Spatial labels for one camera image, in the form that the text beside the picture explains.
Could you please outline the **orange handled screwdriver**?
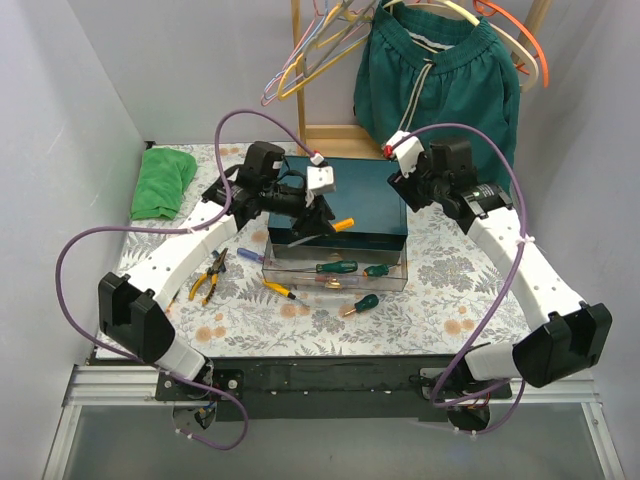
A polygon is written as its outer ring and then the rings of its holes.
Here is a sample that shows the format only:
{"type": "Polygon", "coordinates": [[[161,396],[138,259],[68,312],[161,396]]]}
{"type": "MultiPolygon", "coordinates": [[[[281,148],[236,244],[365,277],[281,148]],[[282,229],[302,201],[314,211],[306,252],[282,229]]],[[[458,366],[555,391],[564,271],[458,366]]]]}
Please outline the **orange handled screwdriver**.
{"type": "Polygon", "coordinates": [[[331,230],[328,233],[315,234],[315,235],[311,235],[311,236],[307,236],[307,237],[301,238],[299,240],[295,240],[295,241],[289,243],[287,245],[287,247],[288,248],[293,248],[295,246],[305,244],[305,243],[307,243],[309,241],[315,240],[315,239],[320,238],[320,237],[326,237],[328,235],[333,235],[333,234],[336,234],[336,233],[339,233],[339,232],[343,232],[345,230],[348,230],[348,229],[352,228],[354,225],[355,225],[355,220],[353,218],[347,218],[347,219],[344,219],[342,221],[333,223],[331,225],[331,230]]]}

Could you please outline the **long green screwdriver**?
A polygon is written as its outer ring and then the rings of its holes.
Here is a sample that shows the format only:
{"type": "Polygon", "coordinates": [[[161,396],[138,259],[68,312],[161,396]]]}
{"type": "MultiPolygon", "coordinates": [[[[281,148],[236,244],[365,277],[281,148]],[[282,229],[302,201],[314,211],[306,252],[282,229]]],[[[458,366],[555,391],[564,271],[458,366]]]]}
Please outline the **long green screwdriver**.
{"type": "Polygon", "coordinates": [[[348,274],[356,272],[358,262],[353,260],[340,260],[331,263],[320,263],[313,267],[296,268],[295,272],[314,272],[316,274],[348,274]]]}

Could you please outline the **blue red screwdriver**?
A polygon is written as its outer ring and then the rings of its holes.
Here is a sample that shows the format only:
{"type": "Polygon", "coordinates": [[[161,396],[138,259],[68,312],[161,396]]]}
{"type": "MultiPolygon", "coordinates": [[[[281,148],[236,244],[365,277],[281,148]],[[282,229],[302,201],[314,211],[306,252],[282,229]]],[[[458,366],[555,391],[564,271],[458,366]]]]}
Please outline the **blue red screwdriver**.
{"type": "Polygon", "coordinates": [[[263,265],[273,265],[273,261],[269,260],[268,258],[266,258],[264,255],[261,255],[257,252],[254,252],[252,250],[246,249],[246,248],[241,248],[239,247],[236,250],[236,253],[238,256],[256,262],[256,263],[260,263],[263,265]]]}
{"type": "Polygon", "coordinates": [[[308,276],[294,276],[294,280],[301,280],[303,282],[315,282],[323,284],[326,288],[346,288],[351,286],[357,286],[360,280],[357,276],[331,276],[324,274],[308,275],[308,276]]]}

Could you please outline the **clear acrylic drawer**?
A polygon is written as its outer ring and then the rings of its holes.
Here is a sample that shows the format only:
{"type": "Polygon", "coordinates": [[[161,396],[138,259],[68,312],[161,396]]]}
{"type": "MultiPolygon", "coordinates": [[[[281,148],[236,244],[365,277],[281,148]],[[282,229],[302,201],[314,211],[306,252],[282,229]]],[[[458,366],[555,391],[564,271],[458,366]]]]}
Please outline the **clear acrylic drawer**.
{"type": "Polygon", "coordinates": [[[291,285],[304,288],[325,288],[331,290],[358,290],[379,292],[400,292],[408,282],[407,253],[404,248],[394,250],[373,249],[331,249],[328,247],[315,247],[299,245],[288,248],[285,245],[268,242],[264,256],[273,261],[273,265],[263,265],[262,273],[268,282],[283,285],[291,285]],[[294,276],[316,275],[314,272],[295,272],[296,268],[313,267],[320,263],[331,263],[340,260],[357,261],[359,268],[356,272],[348,274],[324,274],[331,276],[357,276],[360,283],[357,286],[346,288],[326,288],[323,284],[315,282],[303,282],[294,280],[294,276]],[[364,277],[363,270],[371,265],[398,264],[399,268],[387,276],[381,278],[364,277]]]}

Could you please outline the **yellow black screwdriver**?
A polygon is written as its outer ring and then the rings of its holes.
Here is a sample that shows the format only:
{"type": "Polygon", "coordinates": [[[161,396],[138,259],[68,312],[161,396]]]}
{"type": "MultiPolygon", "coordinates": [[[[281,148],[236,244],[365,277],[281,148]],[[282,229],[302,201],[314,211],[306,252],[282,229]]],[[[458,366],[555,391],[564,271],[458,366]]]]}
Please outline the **yellow black screwdriver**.
{"type": "Polygon", "coordinates": [[[307,304],[301,300],[294,292],[292,292],[290,289],[288,289],[287,287],[275,283],[275,282],[268,282],[266,280],[262,281],[263,285],[268,288],[269,290],[277,293],[278,295],[282,296],[283,298],[286,298],[290,301],[293,302],[297,302],[300,305],[304,305],[307,306],[307,304]]]}

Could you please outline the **small green screwdriver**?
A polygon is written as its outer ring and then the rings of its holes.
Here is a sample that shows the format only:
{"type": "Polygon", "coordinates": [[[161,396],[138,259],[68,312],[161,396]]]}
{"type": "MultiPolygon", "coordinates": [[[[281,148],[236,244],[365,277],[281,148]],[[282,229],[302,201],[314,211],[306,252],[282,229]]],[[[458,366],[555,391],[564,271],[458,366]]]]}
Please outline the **small green screwdriver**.
{"type": "Polygon", "coordinates": [[[362,274],[364,277],[368,278],[381,278],[389,275],[390,273],[394,273],[399,268],[398,264],[388,265],[388,264],[379,264],[379,265],[371,265],[366,267],[362,274]]]}

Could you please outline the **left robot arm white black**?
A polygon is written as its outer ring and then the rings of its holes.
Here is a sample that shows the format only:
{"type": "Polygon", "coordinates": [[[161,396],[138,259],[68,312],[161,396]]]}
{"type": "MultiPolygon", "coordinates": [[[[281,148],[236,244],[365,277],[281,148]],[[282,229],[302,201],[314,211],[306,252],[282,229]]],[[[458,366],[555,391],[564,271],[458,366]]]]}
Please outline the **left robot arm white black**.
{"type": "Polygon", "coordinates": [[[324,196],[335,190],[333,168],[314,153],[305,171],[286,167],[282,148],[251,144],[243,163],[225,170],[187,216],[182,235],[170,235],[146,259],[98,286],[99,327],[146,364],[178,375],[193,400],[213,386],[205,356],[177,333],[166,309],[174,295],[212,252],[263,212],[291,218],[294,235],[331,234],[334,214],[324,196]]]}

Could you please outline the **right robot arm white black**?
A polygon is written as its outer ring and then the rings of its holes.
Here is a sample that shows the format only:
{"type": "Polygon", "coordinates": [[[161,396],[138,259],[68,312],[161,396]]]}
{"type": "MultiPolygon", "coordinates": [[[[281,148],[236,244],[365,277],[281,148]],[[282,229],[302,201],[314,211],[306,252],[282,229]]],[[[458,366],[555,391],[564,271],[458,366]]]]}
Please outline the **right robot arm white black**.
{"type": "Polygon", "coordinates": [[[526,235],[509,195],[482,183],[468,140],[418,138],[396,132],[384,154],[400,169],[389,185],[414,212],[437,203],[491,260],[503,276],[502,294],[512,293],[530,332],[511,343],[471,345],[439,374],[435,387],[475,397],[493,381],[520,378],[533,387],[595,366],[602,355],[612,315],[602,303],[589,304],[550,265],[526,235]]]}

